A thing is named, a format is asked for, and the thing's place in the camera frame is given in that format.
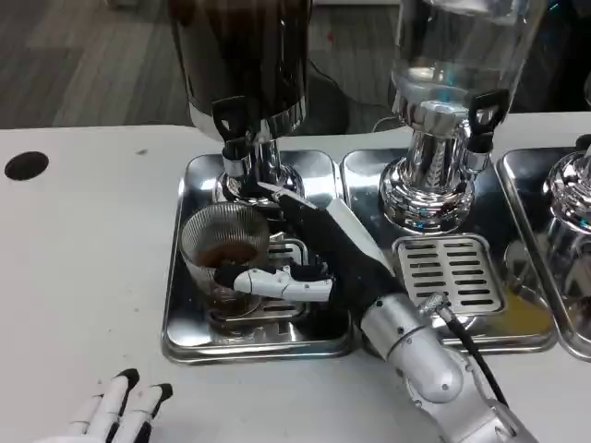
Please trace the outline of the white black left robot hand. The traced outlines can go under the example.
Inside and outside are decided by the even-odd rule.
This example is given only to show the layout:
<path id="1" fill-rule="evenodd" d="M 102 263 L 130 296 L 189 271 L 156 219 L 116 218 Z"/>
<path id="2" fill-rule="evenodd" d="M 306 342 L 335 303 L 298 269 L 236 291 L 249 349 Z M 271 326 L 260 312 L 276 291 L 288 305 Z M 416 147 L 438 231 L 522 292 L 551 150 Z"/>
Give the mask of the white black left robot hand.
<path id="1" fill-rule="evenodd" d="M 82 405 L 61 436 L 48 442 L 145 443 L 151 439 L 153 421 L 163 403 L 174 395 L 171 384 L 149 386 L 138 401 L 127 405 L 129 394 L 139 383 L 139 371 L 121 371 L 105 393 L 93 396 Z"/>

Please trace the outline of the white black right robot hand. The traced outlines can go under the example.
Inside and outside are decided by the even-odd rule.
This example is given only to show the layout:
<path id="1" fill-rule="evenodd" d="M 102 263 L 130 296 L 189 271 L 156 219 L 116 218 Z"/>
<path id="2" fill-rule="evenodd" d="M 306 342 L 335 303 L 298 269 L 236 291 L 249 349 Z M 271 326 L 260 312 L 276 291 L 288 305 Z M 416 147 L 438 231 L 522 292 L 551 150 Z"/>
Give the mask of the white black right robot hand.
<path id="1" fill-rule="evenodd" d="M 356 215 L 339 198 L 319 207 L 283 187 L 258 183 L 283 218 L 326 267 L 222 265 L 214 281 L 240 293 L 295 302 L 329 302 L 361 320 L 386 296 L 405 295 L 387 258 Z"/>

